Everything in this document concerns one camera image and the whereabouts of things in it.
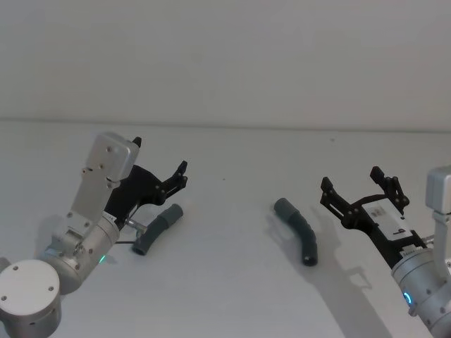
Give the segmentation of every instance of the white label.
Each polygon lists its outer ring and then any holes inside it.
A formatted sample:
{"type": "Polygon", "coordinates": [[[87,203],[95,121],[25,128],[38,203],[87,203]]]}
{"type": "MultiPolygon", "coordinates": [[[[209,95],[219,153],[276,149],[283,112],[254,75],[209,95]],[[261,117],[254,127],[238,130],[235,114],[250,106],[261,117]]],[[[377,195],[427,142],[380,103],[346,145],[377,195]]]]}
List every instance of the white label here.
{"type": "Polygon", "coordinates": [[[104,217],[105,219],[107,219],[110,223],[115,223],[116,220],[117,220],[116,217],[114,217],[113,215],[107,213],[106,211],[104,211],[104,212],[102,213],[102,215],[103,215],[103,217],[104,217]]]}
{"type": "Polygon", "coordinates": [[[379,229],[388,240],[395,241],[412,235],[404,216],[389,199],[364,204],[362,207],[379,224],[379,229]]]}

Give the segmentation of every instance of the white surface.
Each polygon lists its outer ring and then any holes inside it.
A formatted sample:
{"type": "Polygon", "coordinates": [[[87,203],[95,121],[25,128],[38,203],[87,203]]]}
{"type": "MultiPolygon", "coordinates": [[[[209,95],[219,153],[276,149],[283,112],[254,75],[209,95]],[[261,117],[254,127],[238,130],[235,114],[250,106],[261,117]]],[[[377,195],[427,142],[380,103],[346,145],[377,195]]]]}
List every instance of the white surface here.
{"type": "Polygon", "coordinates": [[[449,0],[3,0],[0,117],[451,130],[449,0]]]}
{"type": "Polygon", "coordinates": [[[400,177],[409,225],[429,235],[427,172],[449,163],[451,134],[1,123],[0,256],[31,258],[50,242],[105,130],[142,136],[137,163],[161,179],[188,161],[187,188],[163,207],[185,214],[146,257],[115,245],[63,300],[55,337],[428,337],[372,243],[319,204],[320,183],[328,175],[349,200],[379,193],[369,178],[379,165],[400,177]],[[298,241],[272,212],[283,196],[316,231],[315,268],[300,265],[298,241]]]}
{"type": "Polygon", "coordinates": [[[33,315],[55,301],[58,290],[58,274],[49,264],[35,259],[13,263],[0,274],[0,296],[7,297],[0,301],[0,310],[10,315],[33,315]]]}

